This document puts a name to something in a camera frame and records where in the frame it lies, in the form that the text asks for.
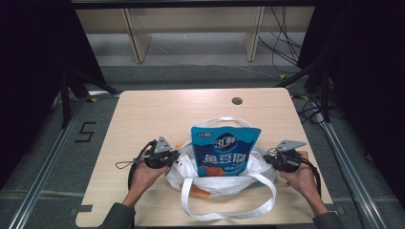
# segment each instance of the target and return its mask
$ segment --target cable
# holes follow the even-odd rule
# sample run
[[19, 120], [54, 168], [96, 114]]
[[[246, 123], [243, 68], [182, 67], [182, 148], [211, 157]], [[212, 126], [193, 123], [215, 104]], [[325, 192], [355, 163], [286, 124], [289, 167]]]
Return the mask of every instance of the cable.
[[[275, 38], [277, 38], [277, 36], [274, 35], [274, 32], [271, 32], [270, 34], [273, 35]], [[287, 40], [284, 40], [284, 39], [282, 39], [282, 38], [279, 38], [279, 39], [280, 39], [281, 41], [283, 41], [284, 43], [288, 43]], [[295, 43], [293, 40], [289, 40], [289, 42], [290, 42], [290, 44], [291, 44], [292, 46], [295, 46], [295, 47], [298, 48], [298, 49], [301, 49], [301, 48], [302, 48], [301, 45]]]
[[[280, 70], [279, 68], [276, 67], [276, 65], [275, 65], [275, 63], [274, 63], [274, 54], [276, 53], [276, 54], [278, 54], [279, 56], [281, 56], [282, 58], [286, 59], [286, 61], [288, 61], [288, 62], [291, 63], [292, 65], [294, 65], [294, 66], [297, 65], [297, 60], [296, 60], [296, 58], [295, 58], [295, 55], [298, 57], [298, 54], [297, 54], [297, 52], [295, 51], [293, 45], [291, 44], [291, 43], [294, 43], [294, 44], [296, 44], [296, 43], [295, 43], [295, 42], [291, 42], [290, 38], [289, 38], [288, 35], [287, 35], [287, 26], [286, 26], [286, 12], [287, 12], [287, 11], [286, 11], [286, 8], [283, 7], [283, 22], [282, 22], [282, 24], [280, 23], [280, 20], [278, 19], [277, 15], [275, 14], [273, 7], [271, 7], [271, 11], [273, 12], [274, 18], [276, 19], [277, 24], [278, 24], [278, 26], [279, 26], [279, 28], [280, 28], [280, 31], [279, 31], [278, 36], [276, 36], [276, 35], [274, 35], [273, 33], [271, 33], [272, 35], [274, 35], [274, 36], [277, 38], [277, 39], [276, 39], [276, 42], [275, 42], [275, 44], [274, 44], [274, 47], [270, 47], [268, 44], [266, 44], [266, 42], [264, 42], [261, 38], [260, 38], [260, 39], [261, 39], [261, 41], [267, 46], [267, 48], [272, 51], [272, 54], [271, 54], [271, 62], [272, 62], [272, 64], [273, 64], [273, 67], [274, 67], [277, 71], [279, 71], [279, 72], [281, 72], [281, 73], [293, 73], [293, 72], [287, 72], [287, 71]], [[281, 34], [284, 35], [284, 37], [286, 38], [286, 40], [283, 40], [283, 39], [280, 38]], [[288, 44], [288, 48], [289, 48], [289, 51], [290, 51], [292, 57], [289, 57], [289, 56], [287, 56], [286, 54], [281, 53], [281, 52], [279, 52], [279, 51], [276, 50], [277, 43], [278, 43], [279, 40], [284, 41], [284, 42], [286, 42], [286, 43]]]
[[117, 162], [117, 163], [116, 163], [116, 167], [117, 167], [118, 169], [125, 169], [126, 167], [130, 166], [132, 163], [134, 163], [133, 160], [120, 161], [120, 162]]
[[[309, 97], [309, 100], [304, 104], [302, 111], [301, 111], [301, 112], [297, 112], [298, 115], [300, 115], [300, 116], [302, 116], [302, 117], [305, 118], [304, 120], [301, 121], [301, 123], [304, 123], [304, 122], [306, 122], [306, 121], [309, 120], [309, 122], [310, 122], [311, 124], [320, 124], [320, 123], [323, 123], [323, 122], [325, 121], [325, 119], [323, 119], [323, 120], [317, 122], [317, 121], [314, 121], [314, 120], [312, 119], [315, 115], [317, 115], [317, 114], [319, 114], [319, 113], [322, 112], [321, 106], [320, 106], [320, 105], [317, 105], [317, 103], [314, 102], [314, 101], [316, 101], [316, 98], [317, 98], [317, 97], [318, 97], [318, 95], [311, 95], [311, 96]], [[306, 109], [306, 107], [307, 107], [307, 105], [308, 105], [309, 103], [312, 105], [312, 107]], [[313, 113], [310, 114], [310, 115], [306, 115], [306, 112], [311, 111], [311, 110], [315, 110], [315, 111], [313, 111]]]
[[315, 166], [313, 166], [313, 164], [310, 163], [310, 161], [307, 160], [306, 158], [301, 157], [301, 162], [303, 162], [304, 164], [307, 164], [310, 167], [310, 169], [312, 170], [312, 173], [315, 176], [316, 189], [318, 190], [319, 197], [322, 197], [321, 176], [319, 175], [318, 169]]

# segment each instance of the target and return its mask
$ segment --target white plastic bag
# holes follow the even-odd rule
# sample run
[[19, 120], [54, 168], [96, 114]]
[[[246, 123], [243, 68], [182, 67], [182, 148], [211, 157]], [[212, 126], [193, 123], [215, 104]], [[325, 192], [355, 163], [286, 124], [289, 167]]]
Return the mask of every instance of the white plastic bag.
[[[250, 126], [247, 122], [235, 118], [235, 117], [222, 117], [207, 120], [197, 125], [206, 126], [220, 121], [237, 121], [244, 126]], [[274, 206], [276, 198], [276, 188], [273, 184], [276, 178], [276, 171], [271, 165], [268, 165], [263, 159], [263, 154], [266, 151], [254, 146], [247, 163], [246, 170], [235, 177], [199, 177], [197, 174], [197, 165], [194, 159], [193, 147], [191, 140], [185, 142], [180, 148], [181, 153], [178, 162], [174, 163], [169, 173], [166, 175], [166, 179], [171, 186], [181, 191], [181, 205], [184, 212], [193, 219], [196, 220], [213, 220], [213, 219], [249, 219], [261, 216], [269, 212]], [[188, 198], [190, 196], [190, 190], [193, 190], [192, 194], [199, 197], [213, 197], [220, 195], [237, 194], [252, 185], [253, 183], [260, 181], [267, 186], [273, 196], [266, 201], [259, 208], [244, 214], [230, 215], [221, 213], [209, 213], [201, 216], [193, 215], [188, 209]]]

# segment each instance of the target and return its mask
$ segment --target snack package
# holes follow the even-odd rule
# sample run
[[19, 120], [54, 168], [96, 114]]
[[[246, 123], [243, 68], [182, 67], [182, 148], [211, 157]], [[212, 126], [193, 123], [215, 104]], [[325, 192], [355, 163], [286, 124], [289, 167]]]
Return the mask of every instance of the snack package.
[[237, 176], [244, 171], [261, 131], [229, 126], [191, 128], [199, 177]]

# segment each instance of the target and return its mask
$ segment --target gray floor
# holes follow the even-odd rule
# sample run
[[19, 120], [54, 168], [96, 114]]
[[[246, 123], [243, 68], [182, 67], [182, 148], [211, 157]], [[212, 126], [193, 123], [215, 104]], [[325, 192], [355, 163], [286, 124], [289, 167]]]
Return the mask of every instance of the gray floor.
[[[291, 37], [301, 43], [304, 34], [295, 33]], [[274, 44], [271, 34], [263, 34], [262, 38], [268, 44]], [[261, 43], [255, 61], [247, 62], [242, 36], [238, 33], [156, 34], [142, 64], [135, 63], [126, 34], [89, 35], [89, 40], [107, 82], [122, 90], [272, 87], [278, 82], [281, 74], [272, 67], [272, 52]], [[279, 49], [288, 52], [286, 46]], [[280, 57], [274, 56], [274, 63], [279, 69], [298, 71]], [[291, 85], [290, 91], [301, 94], [305, 80], [306, 78], [303, 78]], [[98, 90], [91, 85], [89, 89]], [[306, 102], [305, 99], [293, 100], [298, 111]], [[110, 96], [99, 97], [96, 102], [83, 105], [32, 210], [26, 228], [75, 228], [75, 210], [81, 203], [116, 104], [117, 98]], [[332, 127], [350, 155], [356, 172], [373, 198], [381, 217], [388, 228], [403, 228], [404, 209], [373, 163], [364, 159], [364, 146], [350, 123], [342, 118], [338, 110], [331, 114]], [[92, 141], [75, 142], [82, 139], [83, 136], [78, 133], [83, 123], [89, 121], [96, 123], [88, 125], [86, 129], [95, 132]], [[1, 192], [0, 228], [9, 225], [53, 147], [60, 132], [60, 125], [61, 106], [56, 103], [55, 109], [32, 145], [32, 151], [22, 158]], [[303, 123], [303, 126], [335, 207], [341, 213], [340, 218], [346, 228], [361, 228], [349, 190], [323, 132], [317, 125], [309, 122]], [[362, 215], [366, 228], [372, 228], [364, 213]], [[314, 227], [311, 224], [300, 224], [281, 225], [278, 228]]]

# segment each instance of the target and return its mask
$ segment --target black cable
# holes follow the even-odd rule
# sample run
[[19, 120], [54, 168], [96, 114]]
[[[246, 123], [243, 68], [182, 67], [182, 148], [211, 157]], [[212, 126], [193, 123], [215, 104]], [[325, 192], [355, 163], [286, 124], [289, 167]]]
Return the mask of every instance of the black cable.
[[128, 167], [128, 166], [130, 166], [132, 163], [134, 163], [134, 160], [127, 160], [127, 161], [120, 161], [120, 162], [117, 162], [116, 163], [116, 167], [118, 168], [118, 169], [125, 169], [126, 167]]
[[[273, 33], [273, 32], [271, 32], [270, 34], [271, 34], [271, 35], [273, 35], [275, 38], [277, 38], [277, 36], [276, 36], [276, 35], [274, 35], [274, 33]], [[288, 41], [287, 41], [287, 40], [284, 40], [284, 39], [282, 39], [282, 38], [280, 38], [280, 41], [283, 41], [284, 43], [288, 43]], [[299, 44], [295, 43], [293, 40], [289, 40], [289, 42], [291, 43], [291, 45], [292, 45], [292, 46], [295, 46], [295, 47], [296, 47], [296, 48], [298, 48], [298, 49], [301, 49], [301, 48], [302, 48], [302, 46], [301, 46], [301, 45], [299, 45]]]
[[307, 107], [307, 105], [310, 103], [311, 100], [312, 100], [312, 95], [310, 94], [309, 100], [304, 104], [302, 112], [304, 111], [304, 109]]
[[288, 61], [290, 64], [295, 65], [296, 63], [294, 63], [294, 59], [292, 59], [291, 57], [287, 56], [286, 54], [274, 49], [273, 47], [271, 47], [270, 45], [268, 45], [268, 43], [266, 43], [262, 37], [259, 36], [260, 41], [262, 41], [262, 43], [272, 52], [276, 52], [280, 57], [284, 58], [286, 61]]
[[[283, 26], [284, 26], [284, 27], [286, 26], [286, 8], [283, 7], [283, 24], [280, 24], [280, 20], [278, 19], [276, 13], [274, 12], [273, 7], [271, 7], [271, 11], [273, 12], [274, 18], [276, 19], [277, 24], [279, 25], [279, 28], [280, 28], [279, 34], [278, 34], [278, 36], [276, 37], [277, 39], [276, 39], [276, 42], [275, 42], [275, 44], [274, 44], [274, 47], [272, 47], [271, 50], [272, 50], [272, 51], [273, 51], [273, 50], [276, 50], [277, 43], [278, 43], [278, 41], [281, 39], [280, 36], [281, 36], [281, 34], [283, 34], [284, 37], [286, 38], [287, 42], [288, 42], [288, 48], [289, 48], [289, 50], [290, 50], [290, 52], [291, 52], [291, 55], [292, 55], [292, 58], [291, 58], [291, 57], [288, 57], [288, 58], [291, 60], [291, 61], [289, 61], [289, 63], [291, 63], [291, 64], [293, 64], [293, 65], [296, 66], [296, 65], [297, 65], [297, 61], [296, 61], [295, 56], [294, 56], [294, 54], [293, 54], [293, 53], [295, 52], [295, 49], [291, 48], [292, 46], [291, 46], [291, 44], [290, 44], [290, 42], [289, 42], [288, 35], [286, 35], [286, 33], [284, 32], [284, 29], [283, 29]], [[273, 53], [271, 54], [271, 62], [272, 62], [272, 64], [273, 64], [273, 67], [274, 67], [277, 71], [279, 71], [279, 72], [281, 72], [281, 73], [294, 73], [294, 72], [283, 71], [283, 70], [280, 70], [279, 68], [277, 68], [276, 65], [274, 64], [274, 54], [275, 54], [275, 52], [273, 52]]]
[[342, 114], [342, 116], [338, 116], [338, 115], [336, 115], [336, 114], [334, 114], [334, 113], [331, 112], [331, 111], [334, 110], [334, 109], [340, 108], [340, 105], [338, 104], [338, 102], [336, 101], [337, 99], [336, 99], [335, 96], [334, 96], [334, 91], [333, 91], [333, 89], [331, 88], [331, 87], [333, 87], [333, 86], [334, 86], [333, 84], [329, 84], [329, 89], [330, 89], [329, 99], [330, 99], [330, 102], [331, 102], [331, 105], [329, 106], [329, 110], [330, 110], [329, 115], [330, 115], [330, 116], [333, 116], [333, 117], [335, 117], [335, 118], [338, 118], [338, 119], [347, 119], [343, 114]]
[[[317, 100], [317, 98], [322, 99], [322, 96], [321, 96], [321, 95], [317, 95], [316, 97], [314, 97], [314, 98], [312, 99], [312, 102], [315, 104], [315, 107], [318, 107], [319, 109], [322, 109], [322, 105], [319, 103], [319, 101]], [[329, 105], [329, 103], [328, 103], [328, 110], [329, 110], [329, 111], [332, 111], [332, 110], [334, 110], [334, 109], [336, 109], [336, 108], [339, 108], [339, 106], [335, 105], [334, 102], [332, 102], [331, 105]]]
[[287, 33], [287, 23], [286, 23], [287, 8], [283, 7], [283, 14], [282, 14], [283, 15], [283, 22], [282, 22], [282, 24], [280, 24], [280, 20], [278, 19], [276, 13], [274, 12], [274, 8], [271, 8], [271, 11], [273, 12], [274, 18], [276, 19], [277, 24], [278, 24], [278, 26], [280, 28], [279, 36], [277, 38], [281, 39], [280, 38], [281, 33], [284, 35], [284, 37], [287, 40], [288, 48], [289, 48], [289, 51], [290, 51], [290, 53], [292, 55], [292, 58], [296, 62], [294, 54], [297, 55], [297, 57], [298, 57], [298, 54], [296, 53], [295, 49], [293, 49], [293, 47], [292, 47], [292, 45], [290, 43], [291, 39], [289, 38], [288, 33]]
[[324, 122], [325, 119], [322, 120], [322, 121], [320, 121], [320, 122], [318, 122], [318, 123], [316, 123], [315, 121], [312, 120], [312, 118], [313, 118], [315, 115], [317, 115], [317, 114], [319, 114], [319, 113], [321, 113], [321, 112], [322, 112], [322, 110], [317, 110], [317, 111], [313, 112], [312, 114], [310, 114], [309, 116], [307, 116], [306, 119], [304, 119], [303, 121], [301, 121], [301, 123], [304, 123], [304, 122], [306, 122], [306, 121], [308, 121], [308, 120], [309, 120], [310, 123], [312, 123], [312, 124], [320, 124], [320, 123]]
[[310, 167], [310, 169], [312, 170], [312, 173], [315, 176], [316, 189], [318, 190], [319, 197], [322, 197], [321, 176], [319, 175], [318, 169], [315, 166], [313, 166], [313, 164], [310, 163], [309, 160], [307, 160], [303, 157], [301, 157], [301, 162], [303, 162], [304, 164], [307, 164]]
[[317, 108], [317, 107], [311, 107], [311, 108], [308, 108], [308, 109], [303, 109], [301, 112], [298, 112], [298, 111], [296, 111], [297, 112], [297, 114], [299, 114], [299, 115], [303, 115], [303, 117], [307, 117], [306, 115], [305, 115], [305, 112], [308, 112], [308, 111], [310, 111], [310, 110], [314, 110], [314, 109], [319, 109], [319, 108]]

